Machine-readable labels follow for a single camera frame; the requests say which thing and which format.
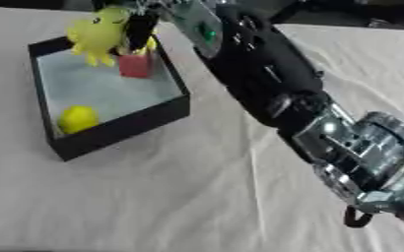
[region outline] red cube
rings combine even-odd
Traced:
[[[121,76],[147,79],[152,73],[152,55],[147,52],[142,55],[129,54],[118,58]]]

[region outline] toy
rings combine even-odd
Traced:
[[[126,9],[108,7],[97,12],[92,20],[75,22],[67,30],[67,37],[75,43],[72,52],[76,55],[86,53],[86,62],[91,66],[98,66],[99,60],[107,66],[114,66],[108,52],[113,47],[122,46],[124,26],[128,19]]]
[[[70,106],[58,119],[58,126],[65,134],[75,134],[99,125],[98,114],[89,106]]]
[[[147,56],[148,51],[156,50],[156,41],[150,36],[146,39],[147,42],[143,48],[130,50],[130,42],[126,39],[125,34],[130,30],[130,17],[127,9],[110,6],[97,12],[94,19],[76,21],[72,27],[67,29],[67,37],[74,43],[72,53],[75,55],[86,53],[87,64],[94,67],[99,65],[99,61],[109,67],[114,66],[115,62],[109,54],[112,48],[116,48],[122,57],[136,55],[134,58],[139,59],[138,56]]]

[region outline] silver metal part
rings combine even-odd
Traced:
[[[186,0],[177,3],[172,0],[161,1],[165,19],[173,22],[207,58],[214,57],[222,46],[222,22],[216,16],[216,5],[227,1]],[[202,29],[214,36],[210,39]]]
[[[366,214],[404,200],[404,123],[379,112],[355,122],[332,104],[294,137],[320,179]]]

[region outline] black robot arm segment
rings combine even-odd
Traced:
[[[213,1],[135,2],[161,6],[162,17],[193,42],[243,108],[311,164],[350,206],[346,225],[362,227],[379,213],[404,220],[404,123],[382,112],[355,120],[323,90],[322,73],[269,21]],[[365,215],[356,220],[356,211]]]

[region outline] white tablecloth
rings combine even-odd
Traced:
[[[171,25],[160,39],[192,115],[60,161],[44,140],[27,44],[78,13],[0,9],[0,248],[404,252],[404,223],[342,224],[345,205],[229,97]],[[357,116],[404,118],[404,31],[282,26]]]

